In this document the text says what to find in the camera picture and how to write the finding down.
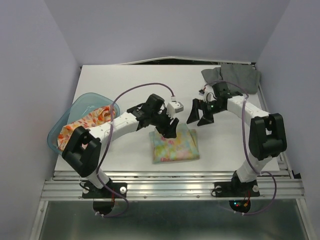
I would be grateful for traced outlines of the pastel floral skirt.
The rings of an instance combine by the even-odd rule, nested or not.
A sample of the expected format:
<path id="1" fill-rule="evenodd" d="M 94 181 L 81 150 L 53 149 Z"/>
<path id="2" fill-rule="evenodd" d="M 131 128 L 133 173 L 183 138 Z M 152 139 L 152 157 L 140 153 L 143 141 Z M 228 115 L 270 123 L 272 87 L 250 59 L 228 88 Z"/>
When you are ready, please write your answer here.
<path id="1" fill-rule="evenodd" d="M 156 129 L 149 133 L 153 164 L 195 161 L 200 158 L 195 129 L 185 123 L 176 128 L 175 138 L 165 138 Z"/>

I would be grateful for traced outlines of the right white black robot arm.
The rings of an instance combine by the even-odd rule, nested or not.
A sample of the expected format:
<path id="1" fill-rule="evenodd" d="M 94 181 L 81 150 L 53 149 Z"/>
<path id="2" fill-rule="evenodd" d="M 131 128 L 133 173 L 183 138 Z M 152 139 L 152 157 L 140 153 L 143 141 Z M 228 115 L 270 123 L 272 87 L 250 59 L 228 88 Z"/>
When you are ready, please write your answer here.
<path id="1" fill-rule="evenodd" d="M 248 102 L 248 94 L 240 89 L 231 91 L 229 83 L 215 81 L 211 84 L 213 99 L 205 88 L 199 90 L 202 99 L 194 98 L 187 124 L 197 126 L 214 123 L 214 115 L 228 111 L 241 119 L 241 126 L 249 126 L 249 138 L 243 138 L 245 161 L 229 182 L 215 182 L 214 193 L 220 197 L 240 197 L 250 193 L 260 195 L 257 177 L 264 167 L 287 149 L 284 119 L 279 113 L 269 113 Z"/>

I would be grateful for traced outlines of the grey pleated skirt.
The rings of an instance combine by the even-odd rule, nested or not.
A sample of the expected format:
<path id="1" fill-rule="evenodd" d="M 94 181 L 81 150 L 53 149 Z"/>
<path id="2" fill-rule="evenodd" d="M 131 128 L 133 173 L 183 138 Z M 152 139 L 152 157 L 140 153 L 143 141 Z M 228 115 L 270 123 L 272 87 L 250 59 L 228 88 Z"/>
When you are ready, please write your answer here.
<path id="1" fill-rule="evenodd" d="M 201 71 L 204 81 L 212 85 L 215 81 L 227 81 L 238 87 L 227 84 L 231 91 L 240 91 L 254 95 L 258 92 L 261 72 L 252 65 L 246 64 L 221 64 L 219 67 L 207 68 Z"/>

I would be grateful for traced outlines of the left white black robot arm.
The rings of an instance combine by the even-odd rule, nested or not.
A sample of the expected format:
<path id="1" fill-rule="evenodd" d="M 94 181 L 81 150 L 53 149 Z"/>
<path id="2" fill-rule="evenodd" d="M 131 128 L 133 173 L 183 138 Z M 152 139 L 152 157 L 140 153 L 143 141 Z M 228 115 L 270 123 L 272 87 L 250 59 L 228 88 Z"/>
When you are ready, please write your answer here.
<path id="1" fill-rule="evenodd" d="M 70 136 L 62 158 L 94 186 L 100 197 L 111 193 L 111 179 L 102 171 L 100 158 L 106 156 L 102 147 L 108 148 L 112 141 L 142 128 L 154 126 L 166 139 L 176 138 L 179 119 L 175 114 L 184 110 L 184 106 L 175 97 L 165 105 L 162 97 L 151 94 L 146 102 L 129 108 L 112 121 L 85 129 L 76 127 Z"/>

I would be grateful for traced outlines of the orange floral skirt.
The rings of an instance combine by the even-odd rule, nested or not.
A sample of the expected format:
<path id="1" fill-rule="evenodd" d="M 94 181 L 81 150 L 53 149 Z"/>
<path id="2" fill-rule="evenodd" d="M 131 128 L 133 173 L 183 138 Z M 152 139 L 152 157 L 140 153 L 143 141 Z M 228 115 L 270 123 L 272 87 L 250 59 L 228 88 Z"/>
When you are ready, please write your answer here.
<path id="1" fill-rule="evenodd" d="M 60 151 L 63 151 L 67 146 L 74 130 L 78 127 L 85 129 L 100 126 L 111 121 L 111 105 L 102 106 L 89 112 L 82 118 L 64 125 L 57 137 L 57 145 Z"/>

